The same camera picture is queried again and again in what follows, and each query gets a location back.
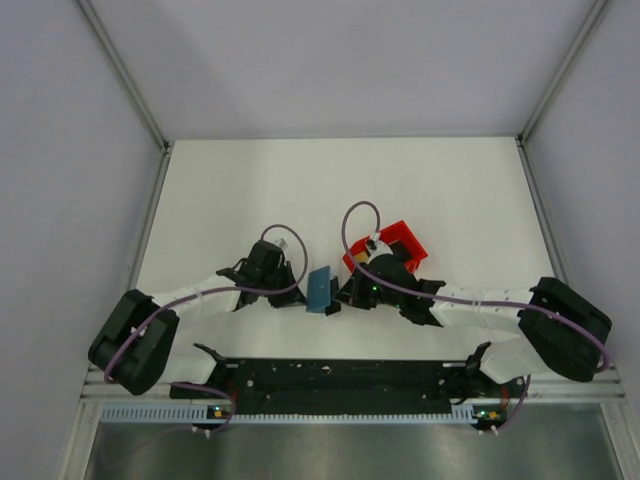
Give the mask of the blue leather card holder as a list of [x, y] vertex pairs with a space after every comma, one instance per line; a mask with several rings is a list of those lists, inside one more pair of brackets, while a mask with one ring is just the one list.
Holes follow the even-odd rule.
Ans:
[[306, 311], [328, 315], [333, 303], [330, 266], [326, 265], [310, 272], [307, 283]]

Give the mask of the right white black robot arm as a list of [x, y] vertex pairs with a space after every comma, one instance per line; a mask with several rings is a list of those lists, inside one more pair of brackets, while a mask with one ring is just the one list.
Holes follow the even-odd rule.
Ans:
[[479, 328], [509, 334], [478, 348], [469, 388], [487, 396], [517, 377], [554, 372], [590, 382], [610, 365], [609, 317], [568, 285], [543, 277], [525, 289], [469, 290], [417, 278], [389, 253], [347, 258], [349, 280], [339, 301], [362, 310], [386, 305], [419, 326]]

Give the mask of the red plastic bin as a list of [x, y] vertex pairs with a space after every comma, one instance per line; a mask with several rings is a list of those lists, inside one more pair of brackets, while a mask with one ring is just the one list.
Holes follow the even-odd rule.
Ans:
[[[410, 273], [415, 273], [421, 262], [428, 257], [428, 253], [405, 221], [399, 220], [384, 227], [380, 233], [381, 240], [389, 245], [392, 254], [403, 262]], [[368, 252], [367, 239], [368, 237], [364, 237], [353, 243], [349, 249], [350, 253], [355, 256], [363, 251]]]

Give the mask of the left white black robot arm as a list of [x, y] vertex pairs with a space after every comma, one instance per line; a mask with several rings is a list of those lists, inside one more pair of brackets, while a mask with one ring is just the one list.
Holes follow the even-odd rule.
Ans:
[[89, 347], [89, 361], [133, 395], [157, 383], [192, 383], [205, 396], [220, 394], [227, 382], [221, 361], [188, 336], [196, 325], [261, 297], [274, 308], [302, 303], [285, 249], [283, 239], [260, 239], [247, 257], [198, 283], [154, 295], [127, 291]]

